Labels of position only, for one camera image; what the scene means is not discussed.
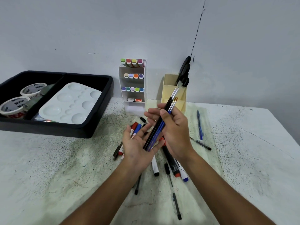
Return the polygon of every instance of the table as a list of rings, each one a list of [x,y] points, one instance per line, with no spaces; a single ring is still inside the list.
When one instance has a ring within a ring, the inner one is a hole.
[[[298,224],[300,147],[276,118],[260,108],[187,103],[187,111],[189,107],[206,109],[216,145],[214,156],[204,149],[197,152],[277,224]],[[112,154],[124,126],[137,120],[125,115],[122,98],[112,98],[91,139],[1,131],[0,224],[62,221],[113,172],[119,161],[112,161]],[[139,195],[128,195],[112,224],[217,224],[193,183],[173,176],[183,215],[178,221],[161,154],[157,163],[160,176],[148,168]]]

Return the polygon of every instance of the white paint palette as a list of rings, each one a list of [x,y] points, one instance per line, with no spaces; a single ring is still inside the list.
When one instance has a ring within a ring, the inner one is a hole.
[[[101,91],[80,83],[68,83],[39,110],[44,119],[67,124],[82,124]]]

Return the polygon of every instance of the person's right hand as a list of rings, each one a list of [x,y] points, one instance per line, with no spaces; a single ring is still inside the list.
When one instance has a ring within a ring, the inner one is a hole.
[[[171,155],[179,162],[183,162],[193,154],[194,149],[190,142],[190,134],[188,128],[188,119],[174,107],[172,115],[169,115],[165,107],[165,103],[158,104],[158,108],[149,108],[144,115],[148,117],[148,122],[153,126],[156,124],[159,116],[162,117],[166,126],[162,132],[166,140],[166,145]]]

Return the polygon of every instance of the white plastic shelf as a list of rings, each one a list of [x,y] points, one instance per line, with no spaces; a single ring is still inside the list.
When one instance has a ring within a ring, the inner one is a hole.
[[[122,98],[124,102],[125,112],[127,115],[144,116],[145,101],[146,101],[146,60],[144,67],[125,67],[120,64],[119,66],[119,82],[120,87],[135,87],[144,88],[144,92],[122,91]],[[124,78],[125,73],[144,74],[144,79],[130,79]],[[129,102],[128,98],[142,99],[142,102]]]

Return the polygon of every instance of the black plastic tray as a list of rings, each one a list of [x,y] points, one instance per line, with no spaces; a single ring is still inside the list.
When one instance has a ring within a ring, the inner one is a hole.
[[[0,104],[11,98],[21,96],[20,90],[27,85],[40,82],[46,83],[47,85],[55,83],[55,85],[28,111],[23,119],[13,119],[0,115],[0,130],[78,138],[92,137],[112,97],[113,78],[107,75],[25,71],[0,84],[0,93],[3,95],[0,99]],[[74,125],[31,120],[52,96],[67,83],[71,82],[81,83],[102,91],[84,123]]]

